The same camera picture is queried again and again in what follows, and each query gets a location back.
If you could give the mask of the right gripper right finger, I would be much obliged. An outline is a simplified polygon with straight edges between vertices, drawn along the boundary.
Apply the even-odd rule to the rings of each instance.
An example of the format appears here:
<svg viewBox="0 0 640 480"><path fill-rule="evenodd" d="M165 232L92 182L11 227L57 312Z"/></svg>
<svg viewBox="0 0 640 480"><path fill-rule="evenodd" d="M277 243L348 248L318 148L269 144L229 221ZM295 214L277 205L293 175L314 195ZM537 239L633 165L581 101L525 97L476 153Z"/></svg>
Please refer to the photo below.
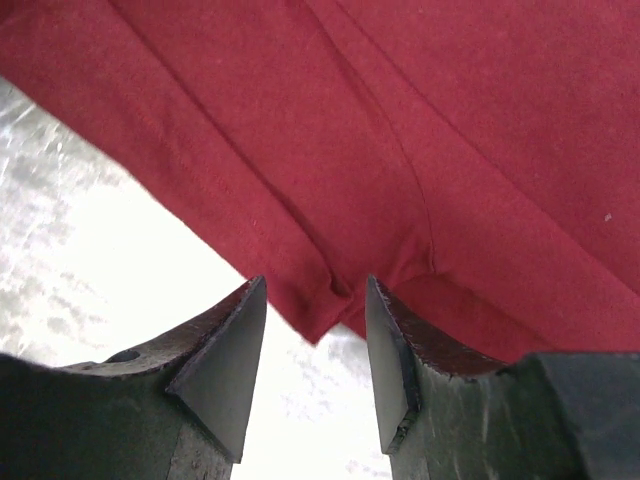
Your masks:
<svg viewBox="0 0 640 480"><path fill-rule="evenodd" d="M378 279L366 339L396 479L635 479L639 357L534 353L506 364L422 320Z"/></svg>

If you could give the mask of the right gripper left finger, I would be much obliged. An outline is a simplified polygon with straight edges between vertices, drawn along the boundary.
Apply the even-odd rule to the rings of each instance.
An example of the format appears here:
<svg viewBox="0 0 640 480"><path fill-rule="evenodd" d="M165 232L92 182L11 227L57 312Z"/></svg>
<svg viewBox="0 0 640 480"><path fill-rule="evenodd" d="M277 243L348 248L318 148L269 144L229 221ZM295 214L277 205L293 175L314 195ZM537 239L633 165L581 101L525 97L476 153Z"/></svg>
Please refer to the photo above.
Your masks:
<svg viewBox="0 0 640 480"><path fill-rule="evenodd" d="M108 360L1 358L5 479L227 479L243 456L263 277Z"/></svg>

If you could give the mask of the maroon t shirt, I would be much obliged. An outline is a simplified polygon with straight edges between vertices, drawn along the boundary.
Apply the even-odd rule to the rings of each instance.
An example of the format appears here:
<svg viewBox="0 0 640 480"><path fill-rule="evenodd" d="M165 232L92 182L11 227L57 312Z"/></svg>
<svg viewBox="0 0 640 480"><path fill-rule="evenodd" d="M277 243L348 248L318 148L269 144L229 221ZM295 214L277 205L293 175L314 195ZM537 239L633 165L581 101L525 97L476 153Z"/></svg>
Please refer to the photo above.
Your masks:
<svg viewBox="0 0 640 480"><path fill-rule="evenodd" d="M375 276L503 361L639 347L635 1L5 1L1 73L311 342Z"/></svg>

